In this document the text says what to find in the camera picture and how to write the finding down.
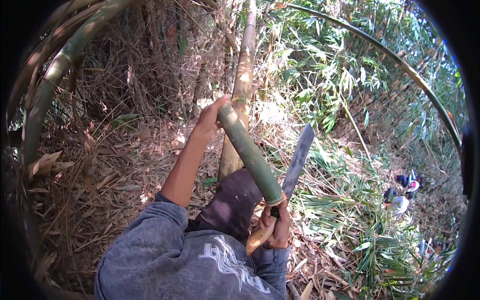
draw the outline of wooden handle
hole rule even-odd
[[[250,255],[255,249],[258,248],[258,246],[265,243],[265,241],[272,235],[273,230],[275,229],[277,218],[274,216],[269,216],[268,220],[270,221],[270,226],[263,229],[258,229],[248,237],[247,255]]]

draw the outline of green bamboo section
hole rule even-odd
[[[33,107],[28,113],[24,127],[24,166],[30,165],[36,159],[42,124],[50,109],[56,86],[60,84],[72,62],[103,25],[131,4],[138,2],[138,0],[108,1],[73,34],[55,56],[37,89]]]
[[[218,116],[229,142],[258,186],[265,203],[274,206],[282,202],[284,196],[280,185],[230,103],[225,103],[218,110]]]
[[[240,122],[248,130],[248,114],[250,111],[250,98],[252,96],[253,58],[255,57],[255,0],[249,0],[250,6],[247,21],[243,32],[240,47],[239,64],[235,83],[233,85],[232,107],[237,113]],[[217,181],[242,168],[243,163],[228,136],[223,141],[220,167],[218,168]]]

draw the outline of person in white shirt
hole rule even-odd
[[[409,199],[412,198],[412,195],[412,192],[407,192],[405,196],[397,196],[396,191],[393,188],[389,188],[384,194],[384,202],[392,214],[399,216],[407,211],[408,205],[410,204]]]

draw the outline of sleeve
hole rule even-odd
[[[159,262],[162,272],[175,266],[171,261],[183,250],[188,212],[165,197],[162,200],[148,205],[103,255],[95,283],[100,299],[118,299],[118,293],[140,288],[141,278]]]
[[[256,274],[282,295],[287,293],[287,263],[290,246],[284,249],[266,249],[263,246],[252,253]]]

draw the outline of bamboo stalk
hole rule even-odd
[[[97,0],[70,0],[65,4],[58,7],[48,18],[48,20],[43,25],[42,29],[39,31],[40,34],[45,33],[50,29],[56,22],[60,21],[66,15],[71,14],[83,7],[86,7]]]
[[[409,64],[407,64],[403,59],[401,59],[398,55],[396,55],[392,50],[387,48],[386,46],[382,45],[377,39],[374,37],[366,34],[365,32],[361,31],[360,29],[342,21],[336,18],[333,18],[325,13],[322,12],[317,12],[314,10],[310,10],[308,8],[304,8],[295,4],[290,4],[290,3],[285,3],[285,6],[294,8],[296,10],[299,10],[301,12],[306,12],[309,14],[312,14],[314,16],[317,16],[319,18],[322,18],[324,20],[330,21],[340,27],[343,27],[350,31],[351,33],[365,39],[369,43],[373,44],[375,47],[379,48],[379,50],[383,53],[385,53],[387,56],[389,56],[391,59],[394,60],[395,63],[397,63],[402,69],[404,69],[407,74],[413,79],[413,81],[418,84],[422,90],[425,92],[427,95],[428,99],[432,102],[433,106],[437,109],[438,115],[440,119],[443,121],[445,126],[448,129],[448,132],[452,136],[453,142],[455,144],[455,147],[458,151],[458,154],[460,155],[462,153],[462,142],[460,140],[460,136],[458,134],[458,131],[455,129],[452,121],[447,115],[447,112],[445,108],[443,107],[442,103],[438,100],[438,98],[435,96],[433,93],[432,89],[429,87],[429,85],[425,82],[425,80],[412,68],[410,67]]]
[[[28,120],[25,129],[24,139],[24,166],[30,165],[36,158],[39,145],[40,132],[49,110],[56,86],[60,85],[63,76],[70,68],[71,63],[82,52],[83,47],[111,18],[122,10],[138,2],[137,0],[110,0],[88,19],[73,34],[60,52],[55,56],[45,73],[35,94],[32,110],[28,113]]]
[[[232,107],[237,113],[243,127],[248,131],[248,115],[250,112],[250,98],[252,96],[253,58],[255,57],[255,0],[249,0],[250,7],[247,13],[245,31],[240,47],[239,64],[235,83],[233,85]],[[230,139],[225,135],[218,168],[217,182],[222,178],[242,168],[243,163],[235,151]]]
[[[363,147],[363,150],[365,151],[365,155],[367,156],[368,161],[370,161],[370,163],[372,163],[372,159],[370,158],[370,153],[368,153],[367,145],[363,141],[363,138],[360,134],[360,130],[357,127],[357,125],[355,124],[355,120],[352,118],[352,115],[350,115],[350,112],[348,111],[348,107],[347,107],[347,102],[344,99],[343,99],[343,108],[345,109],[345,113],[347,114],[348,118],[350,119],[350,122],[353,125],[353,128],[355,129],[355,132],[357,133],[357,137],[360,139],[361,145]]]
[[[39,65],[43,65],[53,54],[53,52],[62,44],[64,44],[68,38],[71,37],[72,34],[104,4],[105,2],[103,1],[101,3],[92,5],[91,7],[66,21],[64,24],[58,27],[57,30],[55,30],[45,50],[43,50],[45,47],[45,41],[43,41],[40,45],[38,45],[35,51],[30,54],[20,70],[10,94],[10,100],[7,106],[7,124],[10,124],[13,113],[18,108],[20,98],[22,97],[25,89],[28,87],[36,64],[38,63]]]
[[[228,141],[237,150],[235,154],[240,156],[241,161],[245,163],[245,167],[262,193],[265,203],[268,206],[275,206],[285,200],[286,196],[282,188],[280,188],[257,145],[248,136],[248,132],[230,103],[225,103],[218,110],[218,117],[225,130],[225,137],[229,138]]]

